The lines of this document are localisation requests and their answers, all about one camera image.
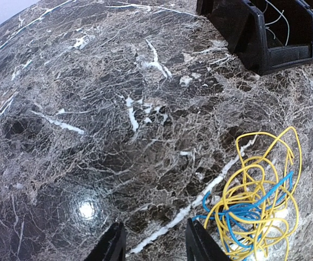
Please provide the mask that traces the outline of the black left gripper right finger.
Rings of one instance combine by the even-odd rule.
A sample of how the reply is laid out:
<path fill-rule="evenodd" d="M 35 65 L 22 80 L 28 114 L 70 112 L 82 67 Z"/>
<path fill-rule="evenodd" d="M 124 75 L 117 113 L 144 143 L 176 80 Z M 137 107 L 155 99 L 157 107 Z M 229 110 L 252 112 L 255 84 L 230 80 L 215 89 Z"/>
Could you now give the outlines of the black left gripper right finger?
<path fill-rule="evenodd" d="M 188 261 L 230 261 L 202 224 L 191 218 L 187 220 L 186 253 Z"/>

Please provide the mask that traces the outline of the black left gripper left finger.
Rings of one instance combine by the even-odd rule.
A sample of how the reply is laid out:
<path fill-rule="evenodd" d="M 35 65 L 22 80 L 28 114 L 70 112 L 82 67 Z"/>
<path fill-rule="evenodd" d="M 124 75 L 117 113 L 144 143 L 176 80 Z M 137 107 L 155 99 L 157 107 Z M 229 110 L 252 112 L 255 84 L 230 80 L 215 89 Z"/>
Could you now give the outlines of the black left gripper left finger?
<path fill-rule="evenodd" d="M 113 223 L 84 261 L 126 260 L 126 230 L 122 222 Z"/>

